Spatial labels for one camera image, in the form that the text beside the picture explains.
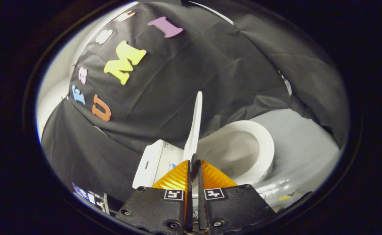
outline yellow foam letter m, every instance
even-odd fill
[[[104,73],[111,73],[116,76],[122,85],[126,84],[130,75],[121,71],[133,71],[133,65],[137,65],[146,55],[145,50],[139,50],[127,45],[127,41],[122,41],[115,49],[118,60],[110,60],[105,64]]]

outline white toilet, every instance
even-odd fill
[[[232,122],[199,140],[197,155],[238,185],[254,184],[265,179],[272,171],[274,142],[262,125],[242,120]],[[194,181],[193,197],[197,197],[197,180]]]

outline screw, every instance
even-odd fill
[[[222,225],[223,225],[222,222],[214,222],[213,223],[213,226],[215,226],[215,227],[219,227],[219,226],[222,226]]]
[[[169,227],[171,227],[171,228],[178,228],[178,224],[177,223],[170,223],[169,224]]]

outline foam letter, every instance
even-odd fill
[[[107,41],[107,39],[111,36],[112,30],[104,30],[102,31],[97,38],[95,39],[95,42],[99,44],[103,44],[104,42]]]
[[[129,46],[127,41],[124,40],[116,47],[115,52],[119,59],[108,61],[104,67],[104,73],[111,73],[124,85],[130,75],[128,73],[122,73],[121,71],[133,71],[129,60],[133,65],[137,65],[146,55],[146,51]]]
[[[158,29],[163,31],[165,33],[165,38],[173,37],[184,30],[183,28],[177,28],[175,25],[171,24],[169,21],[166,20],[165,16],[162,16],[149,22],[148,25],[154,25]]]
[[[98,104],[99,106],[101,106],[105,110],[105,113],[99,111],[97,109],[97,106],[95,106],[95,104]],[[110,108],[102,100],[100,100],[97,95],[94,95],[94,104],[92,106],[92,113],[97,115],[100,119],[103,119],[104,121],[110,120],[110,116],[111,116]]]
[[[79,101],[85,105],[84,94],[82,94],[79,89],[76,89],[75,85],[72,85],[72,94],[75,101]]]
[[[131,10],[128,12],[124,12],[123,14],[119,15],[117,18],[114,19],[114,21],[125,21],[126,19],[132,17],[136,14],[136,12],[133,12],[129,15],[129,13],[132,12]]]
[[[88,70],[84,67],[81,67],[78,72],[78,78],[81,80],[82,84],[85,85],[85,82],[87,81],[87,75],[88,75]]]

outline label sticker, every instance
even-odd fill
[[[174,169],[175,167],[176,167],[176,165],[174,163],[168,162],[168,168],[167,168],[168,171]]]
[[[169,150],[172,150],[172,151],[173,151],[173,145],[172,145],[172,144],[169,144],[169,143],[166,143],[166,142],[164,142],[164,148],[166,148],[166,149],[169,149]]]
[[[184,191],[183,190],[166,189],[164,199],[165,200],[183,201],[184,200]]]
[[[90,201],[92,204],[95,204],[94,195],[92,195],[91,193],[88,193],[88,198],[89,198],[89,201]]]
[[[87,192],[85,192],[83,189],[76,186],[76,184],[72,183],[73,189],[75,189],[75,192],[78,193],[81,197],[88,199]]]
[[[218,189],[205,189],[204,195],[206,196],[206,200],[224,198],[223,191],[220,188],[218,188]]]

